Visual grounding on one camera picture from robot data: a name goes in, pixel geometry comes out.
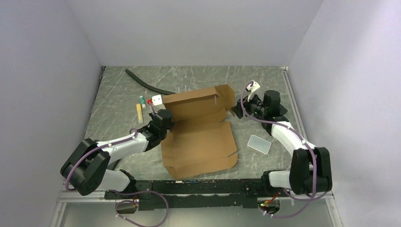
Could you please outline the brown cardboard box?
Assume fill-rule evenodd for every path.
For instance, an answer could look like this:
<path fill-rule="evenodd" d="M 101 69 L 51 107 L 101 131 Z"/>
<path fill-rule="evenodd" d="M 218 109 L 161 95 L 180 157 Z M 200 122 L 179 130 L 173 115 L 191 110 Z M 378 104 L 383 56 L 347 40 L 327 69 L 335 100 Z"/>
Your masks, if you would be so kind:
<path fill-rule="evenodd" d="M 166 95 L 162 102 L 174 117 L 174 127 L 161 142 L 163 164 L 174 179 L 236 165 L 237 146 L 226 121 L 235 91 L 228 84 Z"/>

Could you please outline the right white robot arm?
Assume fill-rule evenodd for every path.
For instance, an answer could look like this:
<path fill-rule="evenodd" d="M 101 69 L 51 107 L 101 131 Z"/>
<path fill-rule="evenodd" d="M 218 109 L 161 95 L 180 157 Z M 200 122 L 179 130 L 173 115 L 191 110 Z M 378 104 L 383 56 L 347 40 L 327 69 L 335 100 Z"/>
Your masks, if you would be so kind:
<path fill-rule="evenodd" d="M 332 190 L 330 153 L 325 147 L 308 142 L 285 116 L 288 110 L 281 104 L 278 91 L 268 90 L 263 99 L 250 95 L 246 89 L 231 108 L 238 118 L 249 117 L 281 143 L 291 156 L 289 170 L 269 170 L 261 176 L 261 192 L 274 195 L 279 189 L 313 198 L 318 192 Z"/>

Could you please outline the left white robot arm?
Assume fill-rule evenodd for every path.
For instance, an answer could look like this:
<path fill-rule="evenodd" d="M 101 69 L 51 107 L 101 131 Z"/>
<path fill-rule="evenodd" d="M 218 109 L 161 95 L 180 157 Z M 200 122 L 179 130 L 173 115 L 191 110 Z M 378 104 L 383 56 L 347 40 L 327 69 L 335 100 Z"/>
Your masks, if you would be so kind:
<path fill-rule="evenodd" d="M 131 198 L 137 192 L 136 179 L 125 170 L 110 170 L 108 166 L 127 156 L 152 150 L 173 127 L 173 114 L 161 109 L 147 125 L 131 128 L 126 136 L 107 141 L 82 140 L 60 169 L 65 189 L 82 196 L 100 189 Z"/>

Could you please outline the yellow marker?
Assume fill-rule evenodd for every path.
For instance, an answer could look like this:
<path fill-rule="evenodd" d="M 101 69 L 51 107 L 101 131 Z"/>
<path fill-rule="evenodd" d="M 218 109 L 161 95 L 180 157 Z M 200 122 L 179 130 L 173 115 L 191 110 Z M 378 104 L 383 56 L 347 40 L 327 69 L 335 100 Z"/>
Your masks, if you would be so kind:
<path fill-rule="evenodd" d="M 143 113 L 142 113 L 141 104 L 136 104 L 136 112 L 137 112 L 138 123 L 142 124 L 144 122 L 144 120 L 143 120 Z"/>

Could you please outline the green white glue stick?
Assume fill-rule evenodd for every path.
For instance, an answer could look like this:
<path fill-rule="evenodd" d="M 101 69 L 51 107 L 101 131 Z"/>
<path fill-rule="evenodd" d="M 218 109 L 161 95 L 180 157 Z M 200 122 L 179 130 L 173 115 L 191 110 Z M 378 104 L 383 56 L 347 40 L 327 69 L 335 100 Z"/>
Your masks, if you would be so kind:
<path fill-rule="evenodd" d="M 144 96 L 139 96 L 139 99 L 140 99 L 142 109 L 146 109 L 147 106 L 146 106 L 146 101 L 144 99 Z"/>

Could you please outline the clear plastic lid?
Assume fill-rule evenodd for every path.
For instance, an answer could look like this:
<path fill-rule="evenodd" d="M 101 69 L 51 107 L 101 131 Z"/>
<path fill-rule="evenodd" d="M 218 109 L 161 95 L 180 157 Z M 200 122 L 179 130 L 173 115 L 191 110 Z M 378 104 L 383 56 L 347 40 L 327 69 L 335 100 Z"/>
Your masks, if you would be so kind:
<path fill-rule="evenodd" d="M 251 135 L 247 142 L 247 147 L 263 155 L 267 155 L 271 148 L 271 142 L 256 135 Z"/>

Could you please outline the right black foam pad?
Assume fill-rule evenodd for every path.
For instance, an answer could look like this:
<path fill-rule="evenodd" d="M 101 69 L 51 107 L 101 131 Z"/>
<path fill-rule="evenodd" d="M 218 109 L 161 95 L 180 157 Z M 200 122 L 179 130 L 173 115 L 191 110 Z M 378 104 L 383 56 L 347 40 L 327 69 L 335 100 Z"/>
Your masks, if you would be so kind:
<path fill-rule="evenodd" d="M 284 116 L 288 112 L 288 109 L 285 108 L 282 104 L 279 105 L 279 114 Z"/>

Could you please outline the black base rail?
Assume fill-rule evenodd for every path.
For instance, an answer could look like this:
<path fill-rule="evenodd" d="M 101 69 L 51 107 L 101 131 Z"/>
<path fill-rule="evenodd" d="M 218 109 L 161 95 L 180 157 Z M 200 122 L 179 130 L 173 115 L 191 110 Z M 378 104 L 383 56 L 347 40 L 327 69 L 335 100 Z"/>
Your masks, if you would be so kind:
<path fill-rule="evenodd" d="M 106 191 L 110 201 L 130 200 L 140 211 L 165 208 L 241 207 L 253 209 L 267 200 L 284 197 L 281 189 L 268 189 L 260 179 L 138 180 L 122 194 Z"/>

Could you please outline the aluminium frame rail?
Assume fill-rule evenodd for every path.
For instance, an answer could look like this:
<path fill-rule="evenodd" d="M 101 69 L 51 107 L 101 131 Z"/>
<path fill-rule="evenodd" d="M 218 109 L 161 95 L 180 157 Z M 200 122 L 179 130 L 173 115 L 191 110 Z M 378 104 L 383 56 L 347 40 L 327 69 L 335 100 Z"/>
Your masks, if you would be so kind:
<path fill-rule="evenodd" d="M 105 190 L 95 190 L 87 196 L 82 196 L 76 191 L 67 191 L 65 189 L 65 182 L 63 182 L 59 197 L 56 202 L 56 207 L 52 215 L 50 227 L 60 227 L 65 209 L 68 203 L 93 203 L 104 202 Z"/>

